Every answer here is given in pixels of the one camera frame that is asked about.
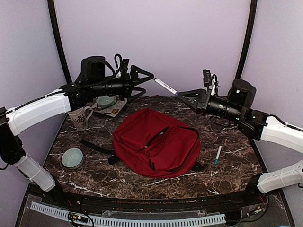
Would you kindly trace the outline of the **purple cap marker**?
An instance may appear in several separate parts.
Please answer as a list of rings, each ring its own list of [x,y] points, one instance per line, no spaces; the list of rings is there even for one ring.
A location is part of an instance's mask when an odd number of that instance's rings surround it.
[[[154,81],[159,84],[160,86],[162,86],[163,88],[165,88],[166,90],[168,90],[169,92],[171,92],[173,95],[177,96],[178,95],[178,91],[175,90],[174,88],[172,88],[171,86],[169,86],[168,84],[166,84],[165,82],[163,82],[162,80],[160,80],[159,78],[154,78]]]

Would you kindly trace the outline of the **red student backpack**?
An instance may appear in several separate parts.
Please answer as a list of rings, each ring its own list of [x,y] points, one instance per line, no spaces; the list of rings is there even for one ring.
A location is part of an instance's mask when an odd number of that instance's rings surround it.
[[[121,160],[134,172],[149,178],[174,178],[203,169],[197,160],[201,149],[198,131],[150,108],[128,116],[117,127],[112,150],[87,140],[81,143],[109,154],[110,165]]]

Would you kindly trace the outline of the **teal cap marker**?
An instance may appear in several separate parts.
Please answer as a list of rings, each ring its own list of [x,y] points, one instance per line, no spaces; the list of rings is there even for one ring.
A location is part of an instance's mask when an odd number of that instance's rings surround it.
[[[217,150],[216,157],[215,157],[215,162],[214,162],[215,166],[218,165],[218,160],[219,160],[219,156],[220,156],[221,150],[222,150],[222,146],[220,145],[219,148],[218,148],[218,150]]]

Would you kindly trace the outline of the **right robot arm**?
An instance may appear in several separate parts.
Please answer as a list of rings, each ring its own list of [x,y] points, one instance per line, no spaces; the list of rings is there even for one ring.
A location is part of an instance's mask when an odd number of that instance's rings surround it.
[[[196,89],[178,92],[177,97],[196,113],[214,115],[233,122],[248,138],[273,142],[298,152],[303,151],[303,130],[282,121],[274,114],[251,108],[256,88],[242,79],[235,79],[227,99],[211,95],[209,90]],[[303,162],[252,176],[242,194],[242,202],[252,205],[265,194],[275,189],[303,182]]]

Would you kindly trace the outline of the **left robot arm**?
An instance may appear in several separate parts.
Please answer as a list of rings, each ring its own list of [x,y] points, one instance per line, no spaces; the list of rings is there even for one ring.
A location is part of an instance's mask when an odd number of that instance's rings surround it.
[[[18,107],[0,109],[0,157],[36,183],[56,206],[63,206],[67,196],[61,186],[23,149],[18,136],[30,127],[54,116],[78,110],[97,97],[119,96],[132,101],[145,94],[139,84],[154,75],[135,65],[120,54],[114,56],[113,68],[103,56],[91,56],[81,61],[77,79],[50,94],[29,101]]]

